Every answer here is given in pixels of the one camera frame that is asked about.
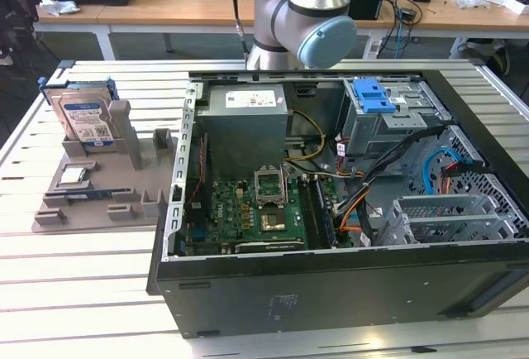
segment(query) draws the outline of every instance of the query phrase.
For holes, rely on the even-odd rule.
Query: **ventilation grille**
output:
[[[433,141],[436,144],[434,146],[425,146],[425,153],[423,160],[432,153],[436,148],[441,146],[449,147],[453,151],[457,152],[461,156],[468,158],[471,157],[469,151],[465,147],[465,144],[458,137],[458,134],[451,132],[441,136],[438,141]],[[439,192],[437,188],[437,178],[441,172],[442,166],[448,166],[453,160],[448,154],[439,155],[430,162],[429,175],[433,182],[434,192]],[[414,186],[417,189],[413,189],[414,194],[424,195],[426,190],[422,181],[422,162],[417,167],[417,172],[414,180]],[[518,229],[519,233],[515,236],[516,238],[529,237],[529,222],[527,218],[518,209],[517,205],[510,198],[507,191],[502,185],[496,180],[494,175],[478,175],[475,173],[464,173],[460,177],[454,177],[450,182],[450,193],[451,194],[485,194],[491,196],[498,201],[499,208],[498,213],[510,218],[512,224]],[[456,209],[445,210],[448,213],[457,213]],[[470,235],[469,241],[472,240],[483,240],[482,236],[478,233]]]

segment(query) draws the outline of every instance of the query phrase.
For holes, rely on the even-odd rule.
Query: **table leg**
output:
[[[454,45],[450,49],[451,59],[463,59],[463,52],[460,50],[460,46],[464,45],[469,38],[458,37],[455,38]]]
[[[173,42],[171,41],[171,34],[164,34],[165,51],[168,53],[173,52]]]
[[[114,61],[116,59],[116,52],[110,41],[110,28],[108,26],[98,26],[94,30],[94,34],[98,38],[103,59],[105,61]]]
[[[382,40],[386,37],[384,30],[376,30],[369,32],[369,38],[364,48],[363,60],[375,60],[379,56],[380,46]]]

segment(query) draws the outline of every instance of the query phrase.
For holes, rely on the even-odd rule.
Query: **blue cable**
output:
[[[424,189],[429,195],[433,195],[433,188],[431,187],[430,176],[428,175],[428,170],[430,169],[430,162],[435,155],[440,154],[442,152],[450,154],[456,162],[461,162],[463,160],[463,158],[457,152],[449,150],[448,148],[440,148],[427,157],[427,159],[424,161],[424,166],[422,167],[422,181],[424,183]]]
[[[395,59],[398,57],[398,48],[400,47],[400,40],[403,33],[403,14],[401,13],[400,8],[398,9],[398,18],[400,20],[400,24],[398,25],[397,31],[397,49],[395,49]]]

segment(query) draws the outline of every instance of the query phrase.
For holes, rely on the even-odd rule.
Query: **sticker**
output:
[[[338,156],[345,156],[346,155],[346,145],[344,143],[340,143],[336,146],[336,150],[338,151]]]
[[[91,146],[112,144],[112,134],[101,120],[102,109],[98,103],[65,104],[64,113],[79,141]]]
[[[88,199],[88,195],[79,194],[79,195],[68,195],[68,199]]]
[[[406,100],[404,99],[404,97],[390,97],[389,102],[393,104],[405,104]]]
[[[273,90],[240,90],[226,93],[226,108],[275,107]]]
[[[377,218],[377,217],[383,217],[384,212],[382,211],[382,208],[374,208],[373,212],[369,215],[369,218]]]
[[[364,245],[364,247],[370,247],[371,246],[371,239],[367,237],[363,232],[360,234],[360,241]]]

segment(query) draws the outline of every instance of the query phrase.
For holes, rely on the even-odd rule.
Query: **aluminum profile table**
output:
[[[486,68],[463,60],[355,60],[338,67],[439,69],[529,173],[527,108]],[[92,61],[65,73],[80,81],[110,75],[131,102],[133,126],[150,136],[155,127],[178,135],[189,71],[241,68],[229,60]],[[63,135],[39,96],[0,150],[0,357],[529,357],[529,290],[478,319],[183,340],[164,301],[145,292],[154,226],[31,232],[63,154]]]

